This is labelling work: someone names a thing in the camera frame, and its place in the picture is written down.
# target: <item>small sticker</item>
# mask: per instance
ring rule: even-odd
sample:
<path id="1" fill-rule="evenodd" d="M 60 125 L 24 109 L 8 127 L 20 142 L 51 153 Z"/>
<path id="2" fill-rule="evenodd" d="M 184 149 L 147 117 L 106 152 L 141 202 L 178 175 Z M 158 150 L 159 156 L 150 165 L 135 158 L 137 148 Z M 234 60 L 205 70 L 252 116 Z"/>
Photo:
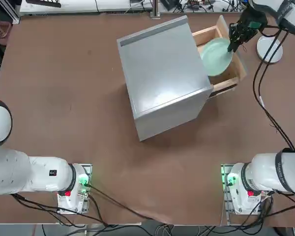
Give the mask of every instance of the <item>small sticker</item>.
<path id="1" fill-rule="evenodd" d="M 57 170 L 50 170 L 49 176 L 57 176 Z"/>

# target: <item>white round base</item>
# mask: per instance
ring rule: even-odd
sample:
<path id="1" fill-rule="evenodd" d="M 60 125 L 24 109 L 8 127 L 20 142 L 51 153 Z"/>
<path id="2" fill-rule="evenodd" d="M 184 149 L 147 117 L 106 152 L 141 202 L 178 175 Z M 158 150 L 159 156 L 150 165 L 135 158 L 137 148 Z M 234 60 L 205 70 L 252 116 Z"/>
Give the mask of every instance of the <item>white round base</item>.
<path id="1" fill-rule="evenodd" d="M 274 41 L 274 37 L 268 38 L 268 37 L 260 37 L 258 42 L 257 42 L 257 53 L 260 59 L 263 59 L 264 56 L 266 55 L 266 52 L 268 51 L 269 47 L 271 46 L 271 43 Z M 267 55 L 265 62 L 269 62 L 271 56 L 273 55 L 274 51 L 276 48 L 279 46 L 280 41 L 276 40 L 274 43 L 272 49 L 270 50 L 269 54 Z M 276 63 L 278 62 L 283 55 L 283 48 L 280 46 L 280 48 L 277 50 L 275 53 L 274 57 L 271 60 L 271 63 Z"/>

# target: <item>gray metal box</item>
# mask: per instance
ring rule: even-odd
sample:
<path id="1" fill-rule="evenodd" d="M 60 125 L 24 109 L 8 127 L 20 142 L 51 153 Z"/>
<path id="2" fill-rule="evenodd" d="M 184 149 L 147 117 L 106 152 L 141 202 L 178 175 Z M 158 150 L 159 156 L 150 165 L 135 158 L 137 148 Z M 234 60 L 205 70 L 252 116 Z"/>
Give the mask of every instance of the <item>gray metal box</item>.
<path id="1" fill-rule="evenodd" d="M 117 43 L 140 141 L 198 116 L 213 86 L 186 16 Z"/>

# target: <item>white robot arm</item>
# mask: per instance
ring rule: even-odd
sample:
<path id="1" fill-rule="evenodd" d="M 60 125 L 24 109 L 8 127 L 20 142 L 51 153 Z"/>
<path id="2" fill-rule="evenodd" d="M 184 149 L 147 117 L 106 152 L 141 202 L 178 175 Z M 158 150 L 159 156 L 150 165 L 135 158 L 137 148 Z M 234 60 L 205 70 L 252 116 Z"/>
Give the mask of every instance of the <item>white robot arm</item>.
<path id="1" fill-rule="evenodd" d="M 12 116 L 0 101 L 0 146 L 12 130 Z M 0 147 L 0 195 L 19 192 L 47 191 L 58 193 L 58 206 L 78 213 L 88 210 L 88 173 L 81 164 L 68 164 L 57 157 L 27 156 Z"/>
<path id="2" fill-rule="evenodd" d="M 288 151 L 257 154 L 250 163 L 232 167 L 225 182 L 236 214 L 250 214 L 260 202 L 262 191 L 295 193 L 295 152 Z"/>

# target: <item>black cable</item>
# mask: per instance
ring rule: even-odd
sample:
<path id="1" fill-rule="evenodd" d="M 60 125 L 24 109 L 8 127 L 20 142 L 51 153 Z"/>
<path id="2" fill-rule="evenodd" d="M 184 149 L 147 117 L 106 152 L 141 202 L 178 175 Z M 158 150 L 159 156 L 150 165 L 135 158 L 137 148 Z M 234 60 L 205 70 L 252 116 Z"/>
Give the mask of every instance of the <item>black cable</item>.
<path id="1" fill-rule="evenodd" d="M 293 210 L 293 209 L 295 209 L 295 205 L 294 206 L 287 207 L 287 208 L 282 209 L 282 210 L 279 210 L 279 211 L 276 211 L 274 213 L 271 213 L 267 217 L 270 217 L 270 216 L 273 216 L 273 215 L 277 215 L 277 214 L 283 213 L 283 212 L 288 211 L 288 210 Z"/>
<path id="2" fill-rule="evenodd" d="M 154 236 L 152 234 L 150 234 L 145 228 L 139 226 L 139 225 L 124 225 L 124 226 L 121 226 L 121 227 L 118 227 L 118 228 L 114 228 L 114 229 L 104 229 L 104 230 L 101 230 L 99 232 L 97 232 L 96 234 L 94 234 L 93 236 L 96 236 L 98 235 L 99 233 L 105 233 L 105 232 L 111 232 L 111 231 L 115 231 L 115 230 L 119 230 L 119 229 L 122 229 L 122 228 L 128 228 L 128 227 L 136 227 L 136 228 L 140 228 L 142 229 L 144 232 L 146 232 L 149 236 Z"/>
<path id="3" fill-rule="evenodd" d="M 91 201 L 94 203 L 94 205 L 95 205 L 95 207 L 96 207 L 96 211 L 97 211 L 98 217 L 99 217 L 99 219 L 103 222 L 103 225 L 104 225 L 105 227 L 109 227 L 109 225 L 108 225 L 107 223 L 105 223 L 105 221 L 104 221 L 103 218 L 102 218 L 102 215 L 101 215 L 100 210 L 99 210 L 99 206 L 98 206 L 98 204 L 97 204 L 95 198 L 94 198 L 93 196 L 91 196 L 90 194 L 88 195 L 88 197 L 89 197 L 89 198 L 91 199 Z"/>
<path id="4" fill-rule="evenodd" d="M 172 235 L 172 229 L 174 228 L 174 226 L 173 226 L 172 228 L 170 228 L 169 225 L 167 225 L 166 227 L 168 228 L 168 233 L 169 233 L 169 235 L 170 235 L 170 236 L 173 236 L 173 235 Z"/>
<path id="5" fill-rule="evenodd" d="M 281 195 L 287 197 L 287 198 L 290 199 L 293 203 L 295 203 L 295 200 L 294 200 L 293 198 L 291 198 L 289 195 L 285 195 L 285 194 L 281 194 Z"/>
<path id="6" fill-rule="evenodd" d="M 248 215 L 248 217 L 246 218 L 246 220 L 240 225 L 240 226 L 233 226 L 235 229 L 234 230 L 230 230 L 230 231 L 227 231 L 227 232 L 217 232 L 217 231 L 213 231 L 212 230 L 212 232 L 213 233 L 216 233 L 216 234 L 227 234 L 227 233 L 231 233 L 231 232 L 235 232 L 235 231 L 237 231 L 237 230 L 241 230 L 241 231 L 243 231 L 245 234 L 248 234 L 248 235 L 255 235 L 255 234 L 257 234 L 258 232 L 260 232 L 260 230 L 261 230 L 261 228 L 262 228 L 262 226 L 263 226 L 263 223 L 264 223 L 264 218 L 269 214 L 269 212 L 270 212 L 270 210 L 271 210 L 271 208 L 272 208 L 272 206 L 273 206 L 273 198 L 271 197 L 270 198 L 270 204 L 269 204 L 269 207 L 266 209 L 266 210 L 264 210 L 264 208 L 262 207 L 262 212 L 258 215 L 258 217 L 257 217 L 257 220 L 255 220 L 254 222 L 252 222 L 251 224 L 248 224 L 248 225 L 244 225 L 247 221 L 248 221 L 248 219 L 249 219 L 249 217 L 251 216 L 251 214 L 255 211 L 255 209 L 259 206 L 261 204 L 261 202 L 259 202 L 253 209 L 252 209 L 252 211 L 250 212 L 250 214 Z M 261 227 L 258 229 L 258 231 L 257 232 L 255 232 L 255 233 L 248 233 L 248 232 L 246 232 L 246 231 L 244 231 L 244 230 L 247 230 L 247 229 L 250 229 L 250 228 L 252 228 L 252 227 L 254 227 L 254 226 L 257 226 L 257 225 L 261 225 Z"/>
<path id="7" fill-rule="evenodd" d="M 93 236 L 99 235 L 101 232 L 103 232 L 105 229 L 107 229 L 107 227 L 103 228 L 102 230 L 96 232 L 93 234 Z"/>
<path id="8" fill-rule="evenodd" d="M 21 195 L 19 194 L 13 194 L 13 195 L 16 195 L 16 197 L 20 200 L 20 201 L 24 201 L 24 202 L 27 202 L 27 203 L 30 203 L 30 204 L 33 204 L 33 205 L 36 205 L 36 206 L 40 206 L 40 207 L 45 207 L 45 208 L 51 208 L 51 209 L 56 209 L 56 210 L 64 210 L 64 211 L 68 211 L 68 212 L 71 212 L 71 213 L 74 213 L 76 215 L 80 215 L 82 217 L 85 217 L 85 218 L 89 218 L 89 219 L 92 219 L 92 220 L 96 220 L 100 223 L 104 223 L 102 222 L 101 220 L 95 218 L 95 217 L 92 217 L 92 216 L 88 216 L 88 215 L 84 215 L 82 213 L 78 213 L 78 212 L 75 212 L 73 210 L 69 210 L 69 209 L 65 209 L 65 208 L 62 208 L 62 207 L 56 207 L 56 206 L 47 206 L 47 205 L 44 205 L 44 204 L 41 204 L 41 203 L 37 203 L 37 202 L 33 202 L 33 201 L 30 201 L 30 200 L 27 200 L 26 198 L 22 197 Z"/>
<path id="9" fill-rule="evenodd" d="M 286 34 L 285 34 L 285 36 L 283 37 L 281 43 L 280 43 L 280 44 L 278 45 L 278 47 L 275 49 L 274 53 L 272 54 L 272 56 L 271 56 L 269 62 L 267 63 L 267 65 L 266 65 L 266 67 L 265 67 L 265 69 L 264 69 L 264 72 L 263 72 L 263 74 L 262 74 L 262 76 L 261 76 L 261 78 L 260 78 L 259 84 L 258 84 L 258 95 L 259 95 L 259 97 L 261 97 L 261 93 L 260 93 L 260 90 L 261 90 L 261 83 L 262 83 L 263 77 L 264 77 L 264 75 L 265 75 L 265 73 L 266 73 L 266 70 L 267 70 L 268 66 L 270 65 L 270 62 L 271 62 L 272 58 L 274 57 L 275 53 L 276 53 L 277 50 L 280 48 L 280 46 L 282 45 L 282 43 L 285 41 L 285 39 L 286 39 L 286 37 L 288 36 L 288 34 L 289 34 L 289 32 L 287 31 Z M 287 134 L 284 132 L 284 130 L 281 128 L 281 126 L 280 126 L 280 125 L 277 123 L 277 121 L 276 121 L 276 120 L 275 120 L 275 119 L 269 114 L 269 112 L 268 112 L 266 109 L 264 109 L 264 110 L 265 110 L 265 112 L 266 112 L 266 115 L 268 116 L 268 118 L 270 119 L 270 121 L 272 122 L 272 124 L 274 125 L 274 127 L 277 129 L 277 131 L 279 131 L 279 133 L 281 134 L 282 138 L 283 138 L 283 139 L 285 140 L 285 142 L 288 144 L 289 148 L 290 148 L 291 150 L 295 151 L 295 147 L 294 147 L 293 143 L 291 142 L 291 140 L 290 140 L 290 138 L 287 136 Z"/>
<path id="10" fill-rule="evenodd" d="M 187 7 L 188 7 L 188 2 L 190 3 L 190 7 L 191 7 L 191 9 L 192 9 L 192 12 L 195 13 L 195 10 L 193 9 L 193 5 L 192 5 L 192 3 L 191 3 L 191 0 L 188 0 L 188 1 L 187 1 Z"/>
<path id="11" fill-rule="evenodd" d="M 95 3 L 96 3 L 97 12 L 99 13 L 98 6 L 97 6 L 97 1 L 96 0 L 95 0 Z"/>
<path id="12" fill-rule="evenodd" d="M 25 207 L 27 207 L 27 208 L 36 209 L 36 210 L 40 210 L 40 211 L 45 211 L 45 212 L 49 213 L 50 215 L 52 215 L 55 219 L 57 219 L 60 223 L 62 223 L 62 224 L 65 225 L 65 226 L 69 226 L 69 227 L 74 226 L 74 227 L 76 227 L 76 228 L 84 228 L 84 226 L 77 226 L 77 225 L 75 225 L 75 224 L 72 223 L 72 222 L 71 222 L 66 216 L 61 215 L 61 214 L 58 213 L 58 212 L 55 212 L 55 211 L 53 211 L 53 210 L 47 210 L 47 209 L 45 209 L 45 208 L 43 208 L 43 207 L 41 207 L 41 206 L 38 206 L 38 205 L 36 205 L 36 206 L 38 206 L 38 207 L 40 207 L 40 208 L 36 208 L 36 207 L 33 207 L 33 206 L 26 205 L 25 203 L 22 203 L 22 202 L 21 202 L 18 198 L 16 198 L 16 197 L 14 197 L 14 199 L 15 199 L 17 202 L 19 202 L 21 205 L 23 205 L 23 206 L 25 206 Z M 56 217 L 56 216 L 53 215 L 52 213 L 57 214 L 57 215 L 59 215 L 59 216 L 65 218 L 65 219 L 69 222 L 69 224 L 66 224 L 66 223 L 62 222 L 58 217 Z"/>
<path id="13" fill-rule="evenodd" d="M 277 33 L 275 33 L 275 34 L 265 34 L 265 33 L 263 33 L 263 32 L 260 31 L 260 34 L 262 34 L 264 37 L 267 37 L 267 38 L 275 37 L 277 35 Z"/>
<path id="14" fill-rule="evenodd" d="M 230 6 L 232 6 L 232 3 L 231 3 L 230 1 L 226 1 L 226 0 L 222 0 L 222 1 L 228 3 L 228 7 L 227 7 L 227 11 L 228 11 L 228 8 L 229 8 Z"/>
<path id="15" fill-rule="evenodd" d="M 181 5 L 182 0 L 180 0 L 180 2 L 176 5 L 175 10 L 173 11 L 173 13 L 175 13 L 175 11 L 177 10 L 178 6 Z"/>
<path id="16" fill-rule="evenodd" d="M 144 8 L 143 2 L 141 3 L 142 7 L 143 7 L 143 11 L 146 12 L 146 9 Z"/>
<path id="17" fill-rule="evenodd" d="M 206 236 L 208 236 L 209 234 L 211 234 L 211 232 L 215 229 L 215 227 L 216 226 L 213 226 L 211 229 L 210 228 L 208 228 L 209 229 L 209 232 L 207 233 L 207 235 Z"/>
<path id="18" fill-rule="evenodd" d="M 129 212 L 131 212 L 131 213 L 133 213 L 133 214 L 135 214 L 135 215 L 137 215 L 137 216 L 139 216 L 139 217 L 141 217 L 141 218 L 144 218 L 144 219 L 147 219 L 147 220 L 153 220 L 152 218 L 147 217 L 147 216 L 144 216 L 144 215 L 142 215 L 142 214 L 139 214 L 139 213 L 135 212 L 134 210 L 128 208 L 127 206 L 121 204 L 120 202 L 116 201 L 115 199 L 113 199 L 112 197 L 108 196 L 106 193 L 102 192 L 101 190 L 99 190 L 99 189 L 93 187 L 92 185 L 90 185 L 90 184 L 85 184 L 85 186 L 86 186 L 86 187 L 90 187 L 90 188 L 96 190 L 97 192 L 99 192 L 100 194 L 104 195 L 106 198 L 108 198 L 109 200 L 113 201 L 114 203 L 118 204 L 120 207 L 125 208 L 125 209 L 128 210 Z"/>
<path id="19" fill-rule="evenodd" d="M 203 6 L 199 5 L 199 7 L 202 8 L 205 12 L 207 12 L 207 10 Z"/>
<path id="20" fill-rule="evenodd" d="M 279 133 L 281 134 L 282 138 L 288 144 L 289 148 L 291 150 L 294 150 L 295 151 L 295 147 L 293 146 L 291 140 L 286 135 L 286 133 L 283 131 L 283 129 L 281 128 L 281 126 L 277 123 L 277 121 L 271 116 L 271 114 L 263 106 L 263 104 L 261 104 L 260 100 L 257 97 L 256 90 L 255 90 L 255 83 L 256 83 L 256 78 L 257 78 L 257 75 L 259 73 L 259 70 L 261 69 L 261 67 L 262 67 L 262 65 L 264 63 L 264 60 L 266 59 L 267 55 L 269 54 L 270 50 L 272 49 L 272 47 L 273 47 L 275 41 L 277 40 L 278 36 L 280 35 L 281 31 L 282 30 L 280 29 L 279 32 L 277 33 L 277 35 L 275 36 L 275 39 L 273 40 L 273 42 L 272 42 L 271 46 L 269 47 L 268 51 L 266 52 L 264 58 L 261 60 L 261 62 L 259 64 L 259 67 L 258 67 L 258 69 L 257 69 L 257 71 L 255 73 L 252 86 L 253 86 L 253 94 L 254 94 L 255 100 L 257 101 L 257 103 L 259 104 L 259 106 L 263 109 L 263 111 L 265 112 L 265 114 L 267 115 L 267 117 L 270 119 L 270 121 L 272 122 L 272 124 L 274 125 L 274 127 L 279 131 Z"/>
<path id="21" fill-rule="evenodd" d="M 46 236 L 46 233 L 45 233 L 45 229 L 44 229 L 44 225 L 43 224 L 41 225 L 41 229 L 43 230 L 44 236 Z"/>
<path id="22" fill-rule="evenodd" d="M 279 50 L 279 48 L 281 47 L 281 45 L 283 44 L 283 42 L 285 41 L 285 39 L 286 39 L 286 37 L 287 37 L 288 35 L 289 35 L 289 32 L 286 32 L 286 34 L 284 35 L 282 41 L 281 41 L 280 44 L 276 47 L 276 49 L 274 50 L 272 56 L 270 57 L 270 60 L 269 60 L 268 63 L 266 64 L 265 70 L 264 70 L 264 72 L 262 73 L 262 76 L 261 76 L 260 81 L 259 81 L 259 84 L 258 84 L 258 95 L 259 95 L 259 96 L 261 96 L 261 95 L 260 95 L 260 88 L 261 88 L 261 83 L 262 83 L 262 80 L 263 80 L 263 78 L 264 78 L 264 76 L 265 76 L 266 70 L 267 70 L 267 68 L 269 67 L 269 65 L 270 65 L 270 63 L 271 63 L 271 60 L 272 60 L 273 57 L 275 56 L 277 50 Z"/>
<path id="23" fill-rule="evenodd" d="M 210 3 L 210 7 L 211 7 L 212 11 L 214 12 L 213 5 L 212 5 L 211 1 L 210 0 L 207 0 L 207 1 L 208 1 L 208 3 Z"/>

